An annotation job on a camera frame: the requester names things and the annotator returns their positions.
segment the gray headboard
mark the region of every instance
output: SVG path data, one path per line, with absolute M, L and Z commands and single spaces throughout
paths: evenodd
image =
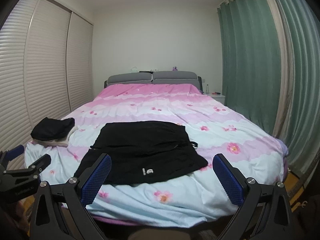
M 151 73 L 128 73 L 110 76 L 104 87 L 113 84 L 192 84 L 202 91 L 201 77 L 191 71 L 157 71 Z

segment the sliding wardrobe door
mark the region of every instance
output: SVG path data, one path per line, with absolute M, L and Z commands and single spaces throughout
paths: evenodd
M 66 40 L 70 11 L 40 0 L 25 47 L 26 103 L 31 125 L 70 113 L 66 81 Z
M 23 54 L 37 1 L 20 0 L 0 30 L 0 151 L 24 144 L 30 138 Z
M 71 110 L 93 100 L 92 25 L 71 13 L 67 40 L 67 80 Z

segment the pink floral duvet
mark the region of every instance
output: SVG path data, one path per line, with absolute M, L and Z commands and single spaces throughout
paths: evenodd
M 184 125 L 197 152 L 209 165 L 185 176 L 154 184 L 103 185 L 92 216 L 105 221 L 132 221 L 159 227 L 191 227 L 233 214 L 232 205 L 212 170 L 212 158 L 223 153 L 246 177 L 274 184 L 284 175 L 280 143 L 242 115 L 223 106 L 194 86 L 116 84 L 71 114 L 79 129 L 69 146 L 43 147 L 32 142 L 26 165 L 45 153 L 52 163 L 41 173 L 50 184 L 65 183 L 107 122 L 158 120 Z

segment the folded black cloth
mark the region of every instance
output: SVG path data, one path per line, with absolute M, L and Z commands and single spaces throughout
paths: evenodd
M 166 181 L 208 165 L 193 145 L 197 143 L 190 142 L 182 125 L 160 121 L 107 123 L 74 176 L 79 177 L 107 153 L 112 168 L 104 184 Z
M 32 130 L 31 137 L 39 141 L 51 141 L 65 138 L 75 126 L 74 118 L 57 120 L 45 117 Z

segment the bolt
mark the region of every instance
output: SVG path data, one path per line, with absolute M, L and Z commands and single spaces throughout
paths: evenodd
M 69 179 L 69 183 L 74 184 L 77 182 L 77 178 L 76 177 L 72 177 Z
M 45 180 L 40 183 L 40 187 L 44 187 L 46 185 L 47 185 L 47 182 Z
M 248 178 L 248 179 L 247 179 L 247 182 L 248 182 L 249 184 L 255 184 L 255 183 L 256 183 L 256 181 L 255 181 L 254 178 Z
M 278 186 L 278 187 L 284 187 L 284 184 L 283 184 L 281 181 L 278 181 L 278 182 L 277 182 L 277 186 Z

